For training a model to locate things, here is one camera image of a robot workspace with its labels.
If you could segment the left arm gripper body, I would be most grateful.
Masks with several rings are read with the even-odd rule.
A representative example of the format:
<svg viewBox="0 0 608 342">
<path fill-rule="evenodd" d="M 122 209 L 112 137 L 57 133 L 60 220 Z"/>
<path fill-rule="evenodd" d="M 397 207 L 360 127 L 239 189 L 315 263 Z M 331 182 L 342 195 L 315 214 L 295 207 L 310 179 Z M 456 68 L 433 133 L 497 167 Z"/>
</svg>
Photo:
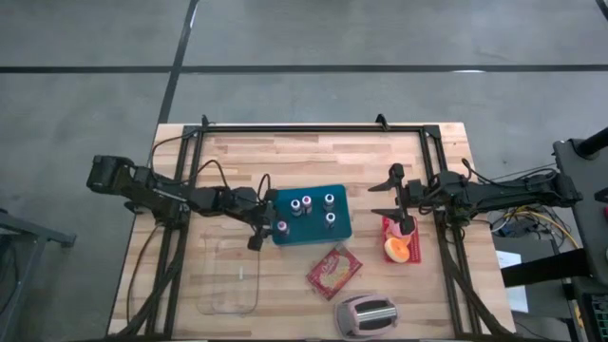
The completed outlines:
<svg viewBox="0 0 608 342">
<path fill-rule="evenodd" d="M 248 224 L 254 231 L 249 238 L 247 248 L 260 251 L 264 242 L 263 229 L 272 228 L 269 211 L 275 208 L 278 197 L 276 189 L 269 189 L 262 199 L 257 198 L 257 191 L 251 187 L 228 189 L 223 198 L 226 200 L 223 213 L 231 219 Z"/>
</svg>

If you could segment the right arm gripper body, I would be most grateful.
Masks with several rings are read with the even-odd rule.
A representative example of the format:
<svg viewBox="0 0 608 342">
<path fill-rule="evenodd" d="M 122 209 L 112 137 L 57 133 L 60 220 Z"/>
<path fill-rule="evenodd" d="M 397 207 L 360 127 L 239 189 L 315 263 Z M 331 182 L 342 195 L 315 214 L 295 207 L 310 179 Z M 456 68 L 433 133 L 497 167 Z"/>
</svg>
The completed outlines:
<svg viewBox="0 0 608 342">
<path fill-rule="evenodd" d="M 389 168 L 388 187 L 395 192 L 395 209 L 391 210 L 389 218 L 398 225 L 400 236 L 409 236 L 417 228 L 416 218 L 408 212 L 409 208 L 420 206 L 425 197 L 426 187 L 420 180 L 404 182 L 405 169 L 400 163 L 394 163 Z"/>
</svg>

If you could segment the orange frosted toy donut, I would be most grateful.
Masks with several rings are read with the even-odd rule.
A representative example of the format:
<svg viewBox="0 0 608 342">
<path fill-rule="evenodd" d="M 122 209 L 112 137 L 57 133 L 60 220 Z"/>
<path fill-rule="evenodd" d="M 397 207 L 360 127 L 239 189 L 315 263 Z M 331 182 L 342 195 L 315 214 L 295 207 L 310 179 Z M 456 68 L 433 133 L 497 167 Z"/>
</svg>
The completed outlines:
<svg viewBox="0 0 608 342">
<path fill-rule="evenodd" d="M 388 258 L 396 263 L 406 263 L 410 259 L 410 239 L 407 237 L 389 237 L 384 243 Z"/>
</svg>

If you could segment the red plastic basket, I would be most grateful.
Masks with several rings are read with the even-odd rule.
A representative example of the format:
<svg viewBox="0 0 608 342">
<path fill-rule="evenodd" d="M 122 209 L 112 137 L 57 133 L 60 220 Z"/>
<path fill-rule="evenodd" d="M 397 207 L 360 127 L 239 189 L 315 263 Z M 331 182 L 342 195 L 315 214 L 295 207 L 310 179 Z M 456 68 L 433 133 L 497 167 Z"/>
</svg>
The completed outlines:
<svg viewBox="0 0 608 342">
<path fill-rule="evenodd" d="M 414 231 L 412 233 L 409 233 L 404 236 L 405 236 L 405 238 L 410 239 L 410 243 L 408 246 L 409 251 L 410 251 L 410 259 L 406 263 L 414 263 L 414 264 L 420 263 L 422 261 L 422 253 L 421 253 L 421 249 L 420 249 L 420 239 L 419 239 L 418 230 L 414 229 Z M 385 241 L 386 241 L 386 239 L 384 238 L 384 233 L 383 233 L 383 249 L 384 249 Z M 388 256 L 385 253 L 385 250 L 384 250 L 384 259 L 386 262 L 396 263 L 396 262 L 391 261 L 388 258 Z"/>
</svg>

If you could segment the teal plastic bin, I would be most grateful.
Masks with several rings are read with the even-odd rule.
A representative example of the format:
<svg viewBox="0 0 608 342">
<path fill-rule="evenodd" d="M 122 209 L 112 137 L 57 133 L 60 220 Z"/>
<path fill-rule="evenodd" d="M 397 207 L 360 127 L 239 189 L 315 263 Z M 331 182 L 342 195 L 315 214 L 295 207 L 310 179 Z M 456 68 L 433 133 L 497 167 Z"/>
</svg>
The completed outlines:
<svg viewBox="0 0 608 342">
<path fill-rule="evenodd" d="M 332 229 L 325 226 L 325 215 L 329 213 L 323 206 L 326 194 L 333 194 L 335 197 L 332 213 L 336 215 L 336 220 Z M 304 196 L 312 198 L 312 212 L 306 215 L 302 208 L 302 215 L 294 217 L 291 213 L 290 203 L 292 200 L 301 202 Z M 348 197 L 346 187 L 342 184 L 278 190 L 275 208 L 290 228 L 288 236 L 272 237 L 275 245 L 326 243 L 345 240 L 352 236 Z"/>
</svg>

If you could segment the red foil snack packet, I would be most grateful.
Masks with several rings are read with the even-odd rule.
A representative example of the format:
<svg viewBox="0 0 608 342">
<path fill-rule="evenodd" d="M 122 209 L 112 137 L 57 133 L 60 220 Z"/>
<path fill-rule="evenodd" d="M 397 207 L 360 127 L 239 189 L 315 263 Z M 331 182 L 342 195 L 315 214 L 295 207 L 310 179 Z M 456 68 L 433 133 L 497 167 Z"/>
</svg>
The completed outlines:
<svg viewBox="0 0 608 342">
<path fill-rule="evenodd" d="M 332 300 L 363 267 L 363 263 L 343 244 L 336 244 L 307 273 L 306 279 L 326 300 Z"/>
</svg>

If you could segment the clear plastic container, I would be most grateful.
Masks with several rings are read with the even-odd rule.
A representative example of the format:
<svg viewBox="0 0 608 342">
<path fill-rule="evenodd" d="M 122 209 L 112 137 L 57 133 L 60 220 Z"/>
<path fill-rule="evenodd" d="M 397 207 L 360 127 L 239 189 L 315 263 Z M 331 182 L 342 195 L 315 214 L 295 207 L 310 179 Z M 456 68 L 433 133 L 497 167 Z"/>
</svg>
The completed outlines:
<svg viewBox="0 0 608 342">
<path fill-rule="evenodd" d="M 249 226 L 208 228 L 201 237 L 204 261 L 200 271 L 201 314 L 246 315 L 257 307 L 260 253 L 248 248 Z"/>
</svg>

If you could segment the grey chrome toaster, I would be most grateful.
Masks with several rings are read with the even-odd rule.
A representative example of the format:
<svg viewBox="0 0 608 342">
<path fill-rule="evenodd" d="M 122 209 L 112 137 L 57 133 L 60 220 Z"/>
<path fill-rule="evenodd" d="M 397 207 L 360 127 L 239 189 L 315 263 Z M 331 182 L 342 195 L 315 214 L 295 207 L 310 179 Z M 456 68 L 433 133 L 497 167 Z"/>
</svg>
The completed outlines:
<svg viewBox="0 0 608 342">
<path fill-rule="evenodd" d="M 359 294 L 334 306 L 334 322 L 340 336 L 347 341 L 366 341 L 394 330 L 399 311 L 387 297 Z"/>
</svg>

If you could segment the white paper sheet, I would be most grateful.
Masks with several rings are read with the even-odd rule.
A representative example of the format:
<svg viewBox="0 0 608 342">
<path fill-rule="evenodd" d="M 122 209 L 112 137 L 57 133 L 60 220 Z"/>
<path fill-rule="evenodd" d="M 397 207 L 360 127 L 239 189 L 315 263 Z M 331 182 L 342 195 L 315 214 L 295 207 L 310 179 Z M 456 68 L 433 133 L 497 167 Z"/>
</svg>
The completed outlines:
<svg viewBox="0 0 608 342">
<path fill-rule="evenodd" d="M 522 256 L 517 253 L 497 251 L 500 269 L 508 269 L 522 263 Z M 527 314 L 529 312 L 526 289 L 524 285 L 516 285 L 509 274 L 504 277 L 507 300 L 511 311 Z"/>
</svg>

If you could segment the black support beam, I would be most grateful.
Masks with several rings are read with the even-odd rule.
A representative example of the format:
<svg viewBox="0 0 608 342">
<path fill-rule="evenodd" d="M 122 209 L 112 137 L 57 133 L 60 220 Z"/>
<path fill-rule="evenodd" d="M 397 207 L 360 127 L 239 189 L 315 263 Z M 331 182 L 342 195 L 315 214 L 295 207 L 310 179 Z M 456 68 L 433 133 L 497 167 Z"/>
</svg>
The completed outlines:
<svg viewBox="0 0 608 342">
<path fill-rule="evenodd" d="M 529 285 L 548 280 L 591 275 L 583 249 L 527 261 L 503 271 L 501 270 L 501 272 L 504 286 L 504 276 L 506 274 L 509 274 L 510 278 L 516 282 L 516 285 Z"/>
</svg>

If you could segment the grey metal table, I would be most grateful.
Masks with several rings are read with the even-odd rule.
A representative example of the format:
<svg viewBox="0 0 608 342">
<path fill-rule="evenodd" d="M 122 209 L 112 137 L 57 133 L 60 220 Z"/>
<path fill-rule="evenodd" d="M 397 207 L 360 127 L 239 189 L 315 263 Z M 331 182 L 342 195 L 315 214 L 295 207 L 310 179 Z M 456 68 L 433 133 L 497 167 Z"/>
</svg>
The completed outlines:
<svg viewBox="0 0 608 342">
<path fill-rule="evenodd" d="M 54 241 L 63 248 L 71 248 L 76 236 L 17 218 L 4 209 L 0 209 L 0 230 L 9 231 L 8 234 L 4 234 L 7 241 L 4 243 L 4 250 L 13 254 L 13 262 L 9 270 L 13 270 L 14 284 L 9 290 L 8 297 L 0 302 L 0 342 L 10 342 L 47 243 Z M 24 262 L 18 257 L 16 248 L 18 243 L 29 245 L 29 254 Z"/>
</svg>

